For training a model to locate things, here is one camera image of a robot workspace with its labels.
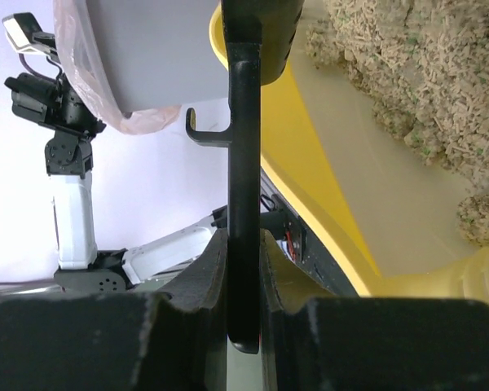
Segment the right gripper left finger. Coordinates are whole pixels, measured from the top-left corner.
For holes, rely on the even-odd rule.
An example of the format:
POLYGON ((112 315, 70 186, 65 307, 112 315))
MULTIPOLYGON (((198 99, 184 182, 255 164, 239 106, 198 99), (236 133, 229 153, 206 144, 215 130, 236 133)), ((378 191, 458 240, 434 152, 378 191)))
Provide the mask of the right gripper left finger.
POLYGON ((0 297, 0 390, 224 390, 227 233, 155 292, 0 297))

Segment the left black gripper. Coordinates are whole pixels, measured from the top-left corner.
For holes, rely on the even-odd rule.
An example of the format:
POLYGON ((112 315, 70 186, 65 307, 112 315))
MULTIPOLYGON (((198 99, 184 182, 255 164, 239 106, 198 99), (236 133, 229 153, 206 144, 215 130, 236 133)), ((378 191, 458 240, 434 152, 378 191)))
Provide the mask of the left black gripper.
POLYGON ((45 80, 23 72, 8 77, 5 86, 11 91, 13 114, 22 119, 77 138, 95 138, 106 127, 64 76, 45 80))

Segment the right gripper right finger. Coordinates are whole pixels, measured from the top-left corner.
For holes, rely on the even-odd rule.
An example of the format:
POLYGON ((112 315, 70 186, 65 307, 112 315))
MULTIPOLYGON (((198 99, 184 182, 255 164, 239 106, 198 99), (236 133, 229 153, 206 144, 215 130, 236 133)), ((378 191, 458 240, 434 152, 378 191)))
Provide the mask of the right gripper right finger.
POLYGON ((337 297, 261 233, 266 390, 489 390, 489 305, 337 297))

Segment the grey trash bin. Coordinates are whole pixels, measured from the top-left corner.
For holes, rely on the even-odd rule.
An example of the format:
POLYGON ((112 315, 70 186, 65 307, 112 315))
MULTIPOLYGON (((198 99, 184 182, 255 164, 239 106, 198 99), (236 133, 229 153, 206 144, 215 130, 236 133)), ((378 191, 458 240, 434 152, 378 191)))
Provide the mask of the grey trash bin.
POLYGON ((218 2, 107 0, 84 5, 121 112, 227 97, 227 70, 209 41, 218 2))

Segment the yellow litter box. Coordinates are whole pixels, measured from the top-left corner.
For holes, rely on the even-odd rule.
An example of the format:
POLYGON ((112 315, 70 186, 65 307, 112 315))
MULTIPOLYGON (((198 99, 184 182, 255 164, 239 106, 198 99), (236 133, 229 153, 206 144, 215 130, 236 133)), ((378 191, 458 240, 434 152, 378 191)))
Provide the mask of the yellow litter box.
POLYGON ((463 297, 489 304, 489 246, 457 229, 469 181, 425 165, 375 121, 341 69, 317 68, 302 8, 283 75, 262 91, 262 167, 362 296, 463 297))

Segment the black slotted litter scoop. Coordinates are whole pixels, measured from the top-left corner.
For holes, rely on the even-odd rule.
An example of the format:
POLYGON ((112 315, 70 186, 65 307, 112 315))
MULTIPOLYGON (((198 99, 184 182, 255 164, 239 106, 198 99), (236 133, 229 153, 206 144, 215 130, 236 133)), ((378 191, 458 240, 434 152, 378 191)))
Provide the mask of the black slotted litter scoop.
POLYGON ((256 354, 260 341, 261 88, 284 71, 302 5, 294 0, 223 1, 230 124, 219 133, 198 131, 195 110, 186 115, 190 139, 228 150, 227 334, 246 354, 256 354))

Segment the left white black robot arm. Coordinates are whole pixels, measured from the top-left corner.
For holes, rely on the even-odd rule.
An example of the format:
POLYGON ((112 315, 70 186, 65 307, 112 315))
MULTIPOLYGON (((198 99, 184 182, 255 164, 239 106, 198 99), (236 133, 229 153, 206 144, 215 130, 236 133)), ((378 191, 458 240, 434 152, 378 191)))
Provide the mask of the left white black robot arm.
POLYGON ((205 250, 227 209, 170 235, 134 248, 100 251, 92 204, 92 140, 106 125, 96 118, 65 75, 55 79, 23 72, 8 77, 13 113, 53 130, 45 146, 51 183, 58 268, 55 282, 64 290, 123 292, 158 275, 177 275, 205 250))

